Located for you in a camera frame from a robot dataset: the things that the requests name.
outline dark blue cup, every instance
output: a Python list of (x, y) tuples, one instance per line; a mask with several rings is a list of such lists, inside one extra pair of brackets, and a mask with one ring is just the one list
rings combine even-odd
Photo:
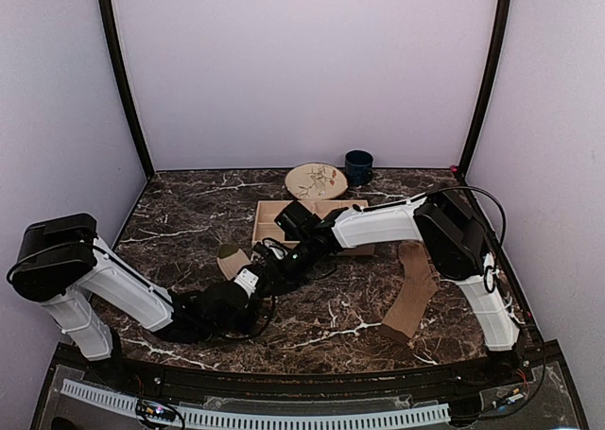
[(350, 186), (363, 186), (372, 181), (374, 157), (367, 151), (356, 149), (344, 157), (344, 174)]

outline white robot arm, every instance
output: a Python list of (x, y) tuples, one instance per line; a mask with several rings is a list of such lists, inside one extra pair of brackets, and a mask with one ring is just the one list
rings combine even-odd
[(95, 371), (118, 386), (123, 379), (117, 333), (95, 314), (88, 290), (135, 318), (154, 335), (193, 343), (229, 333), (250, 334), (262, 300), (305, 283), (319, 260), (343, 249), (400, 240), (424, 241), (435, 268), (460, 287), (485, 335), (493, 371), (518, 367), (523, 333), (502, 300), (485, 228), (451, 191), (371, 208), (334, 210), (321, 220), (299, 202), (275, 219), (294, 249), (255, 247), (261, 259), (232, 281), (201, 292), (176, 295), (153, 284), (117, 257), (96, 234), (89, 215), (72, 215), (27, 228), (9, 282), (26, 299), (39, 302), (78, 344)]

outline wooden plate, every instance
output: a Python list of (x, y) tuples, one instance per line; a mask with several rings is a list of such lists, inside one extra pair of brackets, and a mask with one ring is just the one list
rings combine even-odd
[(304, 163), (285, 176), (285, 187), (299, 200), (330, 200), (344, 194), (347, 178), (327, 163)]

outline white wall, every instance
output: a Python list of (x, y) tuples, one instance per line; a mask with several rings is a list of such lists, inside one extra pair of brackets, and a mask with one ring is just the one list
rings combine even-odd
[[(113, 241), (145, 178), (96, 0), (0, 0), (0, 272), (27, 225), (88, 212)], [(2, 428), (29, 428), (59, 332), (0, 278)]]
[(468, 179), (502, 199), (507, 254), (591, 428), (605, 422), (604, 51), (605, 0), (512, 0)]
[(496, 0), (114, 0), (157, 168), (458, 162)]

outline marble table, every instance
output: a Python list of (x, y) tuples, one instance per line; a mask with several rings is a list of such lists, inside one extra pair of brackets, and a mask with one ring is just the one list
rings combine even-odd
[[(257, 201), (290, 199), (286, 172), (158, 173), (132, 213), (116, 252), (156, 284), (177, 293), (224, 281), (216, 264), (218, 247), (235, 243), (251, 253)], [(369, 185), (350, 189), (341, 198), (378, 204), (442, 182), (457, 183), (448, 170), (378, 169)], [(318, 274), (331, 267), (332, 260), (326, 261)], [(334, 275), (280, 297), (267, 331), (239, 343), (167, 343), (104, 301), (95, 299), (94, 308), (118, 331), (127, 357), (194, 369), (359, 373), (485, 355), (475, 316), (458, 287), (446, 281), (439, 281), (417, 334), (406, 345), (380, 336), (376, 326), (403, 278), (397, 243), (377, 246), (371, 257), (339, 257)]]

